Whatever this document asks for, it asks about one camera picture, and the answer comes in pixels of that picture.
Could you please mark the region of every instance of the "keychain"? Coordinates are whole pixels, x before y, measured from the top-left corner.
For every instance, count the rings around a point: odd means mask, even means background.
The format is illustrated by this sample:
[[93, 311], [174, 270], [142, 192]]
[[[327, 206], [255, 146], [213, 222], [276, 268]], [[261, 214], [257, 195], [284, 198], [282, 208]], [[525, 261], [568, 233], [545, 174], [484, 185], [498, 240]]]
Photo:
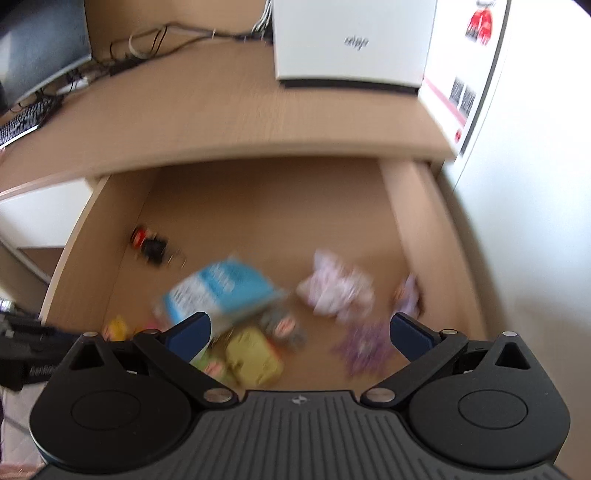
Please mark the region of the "keychain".
[[180, 257], [182, 264], [180, 268], [183, 268], [187, 257], [180, 250], [175, 250], [172, 253], [167, 253], [168, 240], [162, 236], [158, 236], [155, 232], [148, 229], [144, 225], [138, 225], [134, 229], [134, 233], [130, 239], [131, 247], [137, 250], [148, 263], [154, 265], [162, 265], [164, 258], [168, 255], [166, 261], [167, 266], [170, 266], [173, 258]]

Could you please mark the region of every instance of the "desk surface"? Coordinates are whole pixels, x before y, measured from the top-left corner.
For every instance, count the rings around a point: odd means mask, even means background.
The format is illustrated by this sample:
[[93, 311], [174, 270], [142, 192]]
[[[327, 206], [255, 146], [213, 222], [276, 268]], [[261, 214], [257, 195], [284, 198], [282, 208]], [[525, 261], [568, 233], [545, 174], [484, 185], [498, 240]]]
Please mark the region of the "desk surface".
[[199, 44], [97, 81], [8, 147], [0, 200], [80, 177], [223, 158], [452, 151], [416, 97], [284, 89], [263, 43]]

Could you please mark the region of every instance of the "silver screw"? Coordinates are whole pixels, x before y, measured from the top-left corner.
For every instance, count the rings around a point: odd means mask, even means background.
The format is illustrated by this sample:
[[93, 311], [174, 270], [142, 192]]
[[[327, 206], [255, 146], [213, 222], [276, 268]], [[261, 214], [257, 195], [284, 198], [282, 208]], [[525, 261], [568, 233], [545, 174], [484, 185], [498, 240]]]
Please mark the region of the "silver screw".
[[365, 396], [376, 403], [388, 403], [396, 398], [396, 394], [389, 388], [370, 388], [365, 392]]
[[232, 399], [232, 392], [227, 388], [210, 388], [203, 397], [209, 403], [226, 403]]

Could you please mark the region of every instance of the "pink stripe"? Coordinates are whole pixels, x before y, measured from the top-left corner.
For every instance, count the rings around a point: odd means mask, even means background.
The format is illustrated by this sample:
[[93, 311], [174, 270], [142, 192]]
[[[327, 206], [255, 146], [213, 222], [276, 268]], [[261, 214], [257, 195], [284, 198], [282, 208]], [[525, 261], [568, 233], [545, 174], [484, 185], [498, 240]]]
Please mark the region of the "pink stripe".
[[424, 81], [429, 86], [429, 88], [433, 91], [433, 93], [435, 95], [437, 95], [437, 98], [439, 98], [443, 102], [443, 104], [452, 113], [452, 115], [454, 117], [456, 117], [457, 121], [460, 122], [463, 127], [465, 127], [466, 126], [466, 122], [467, 122], [466, 117], [463, 116], [457, 110], [456, 106], [453, 103], [451, 103], [450, 99], [447, 98], [447, 96], [444, 95], [443, 92], [440, 89], [438, 89], [435, 85], [433, 85], [433, 82], [431, 80], [429, 80], [428, 78], [425, 77]]

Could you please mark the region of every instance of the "yellow object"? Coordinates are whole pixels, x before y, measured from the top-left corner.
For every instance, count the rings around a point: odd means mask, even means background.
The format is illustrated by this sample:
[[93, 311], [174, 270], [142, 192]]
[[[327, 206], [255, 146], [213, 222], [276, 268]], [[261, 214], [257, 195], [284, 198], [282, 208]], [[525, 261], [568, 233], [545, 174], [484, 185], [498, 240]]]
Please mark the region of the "yellow object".
[[123, 342], [130, 337], [129, 328], [121, 315], [117, 315], [103, 328], [103, 337], [111, 342]]
[[238, 381], [247, 388], [256, 388], [277, 380], [283, 363], [271, 345], [254, 327], [235, 334], [226, 347], [226, 362]]

